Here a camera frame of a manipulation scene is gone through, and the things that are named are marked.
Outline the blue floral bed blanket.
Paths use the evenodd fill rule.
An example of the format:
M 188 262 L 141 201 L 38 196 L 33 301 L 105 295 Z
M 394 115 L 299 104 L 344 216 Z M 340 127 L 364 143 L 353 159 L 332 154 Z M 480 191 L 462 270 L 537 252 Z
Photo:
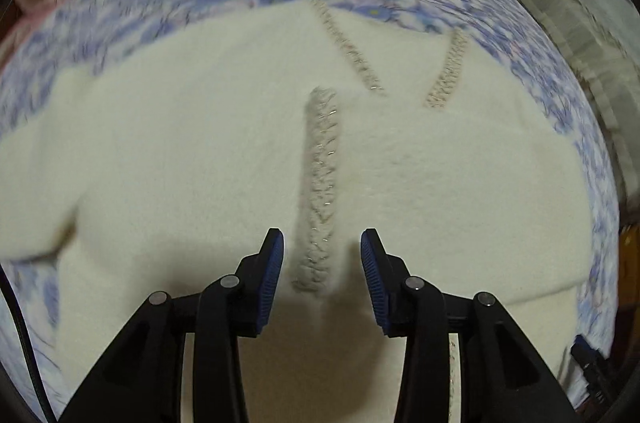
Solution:
M 554 130 L 574 143 L 582 162 L 591 252 L 587 276 L 576 287 L 574 337 L 584 334 L 591 345 L 608 351 L 616 304 L 618 221 L 611 164 L 576 78 L 517 0 L 68 0 L 18 48 L 2 71 L 1 144 L 44 109 L 56 79 L 66 71 L 85 68 L 100 76 L 138 50 L 191 25 L 297 1 L 317 1 L 329 9 L 417 33 L 461 32 L 524 86 Z M 58 254 L 21 259 L 1 254 L 1 260 L 29 320 L 53 409 L 62 412 L 80 384 L 67 384 L 54 348 L 60 300 Z M 561 371 L 551 371 L 570 401 L 581 403 L 586 383 L 568 348 Z

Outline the white fleece cardigan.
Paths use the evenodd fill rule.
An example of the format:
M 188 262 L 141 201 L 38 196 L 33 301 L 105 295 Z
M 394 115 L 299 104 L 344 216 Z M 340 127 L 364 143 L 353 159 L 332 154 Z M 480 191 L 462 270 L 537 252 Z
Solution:
M 149 294 L 202 291 L 285 237 L 271 320 L 241 346 L 255 422 L 388 422 L 404 344 L 359 256 L 494 293 L 553 372 L 591 213 L 574 143 L 474 40 L 320 2 L 227 14 L 56 79 L 1 145 L 1 254 L 58 254 L 55 352 L 77 386 Z

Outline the cream ruffled furniture cover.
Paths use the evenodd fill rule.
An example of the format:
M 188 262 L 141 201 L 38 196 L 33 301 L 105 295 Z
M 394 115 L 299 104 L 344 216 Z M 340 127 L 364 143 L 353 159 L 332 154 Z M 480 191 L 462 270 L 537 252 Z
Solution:
M 630 0 L 520 0 L 578 78 L 600 123 L 618 201 L 639 207 L 639 13 Z

